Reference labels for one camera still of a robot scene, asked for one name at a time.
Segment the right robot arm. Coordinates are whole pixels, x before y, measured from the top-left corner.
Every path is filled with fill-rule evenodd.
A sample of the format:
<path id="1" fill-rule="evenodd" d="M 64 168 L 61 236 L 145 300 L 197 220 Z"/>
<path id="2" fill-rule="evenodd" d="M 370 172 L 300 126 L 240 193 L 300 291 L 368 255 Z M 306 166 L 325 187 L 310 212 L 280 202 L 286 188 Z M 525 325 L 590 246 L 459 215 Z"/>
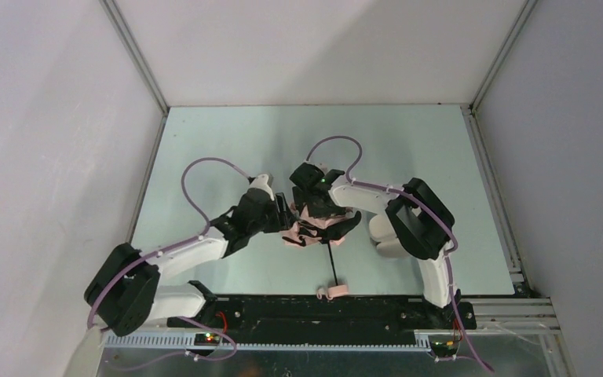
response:
<path id="1" fill-rule="evenodd" d="M 454 216 L 421 179 L 385 186 L 348 178 L 342 170 L 322 170 L 302 163 L 290 176 L 293 211 L 298 220 L 284 240 L 304 247 L 341 243 L 356 228 L 363 213 L 372 215 L 371 240 L 387 258 L 417 259 L 423 298 L 438 308 L 456 301 L 456 288 L 445 258 L 457 243 Z"/>

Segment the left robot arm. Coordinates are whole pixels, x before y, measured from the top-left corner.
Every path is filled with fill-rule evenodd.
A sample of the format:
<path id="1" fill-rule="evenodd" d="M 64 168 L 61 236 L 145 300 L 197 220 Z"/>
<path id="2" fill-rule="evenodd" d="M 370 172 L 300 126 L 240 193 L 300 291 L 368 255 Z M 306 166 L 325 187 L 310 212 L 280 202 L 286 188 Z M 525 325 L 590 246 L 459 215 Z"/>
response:
<path id="1" fill-rule="evenodd" d="M 235 254 L 260 233 L 288 230 L 293 222 L 283 193 L 250 188 L 237 205 L 210 221 L 204 234 L 149 253 L 121 243 L 84 292 L 90 318 L 101 318 L 108 330 L 125 336 L 150 321 L 195 317 L 210 292 L 200 283 L 176 285 L 177 276 Z"/>

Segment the pink folding umbrella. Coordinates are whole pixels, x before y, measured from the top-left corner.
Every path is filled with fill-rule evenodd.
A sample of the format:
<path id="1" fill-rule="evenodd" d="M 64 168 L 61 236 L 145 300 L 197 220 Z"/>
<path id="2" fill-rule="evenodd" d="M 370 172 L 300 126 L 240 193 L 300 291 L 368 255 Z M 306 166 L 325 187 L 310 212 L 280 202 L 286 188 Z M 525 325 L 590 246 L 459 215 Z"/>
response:
<path id="1" fill-rule="evenodd" d="M 316 290 L 316 297 L 319 300 L 332 301 L 347 296 L 349 287 L 338 278 L 332 247 L 343 243 L 347 234 L 361 223 L 362 213 L 348 207 L 345 214 L 317 218 L 309 213 L 307 205 L 299 207 L 291 204 L 290 209 L 296 215 L 296 219 L 289 229 L 280 232 L 283 242 L 299 248 L 314 244 L 321 244 L 327 248 L 332 280 L 325 287 Z"/>

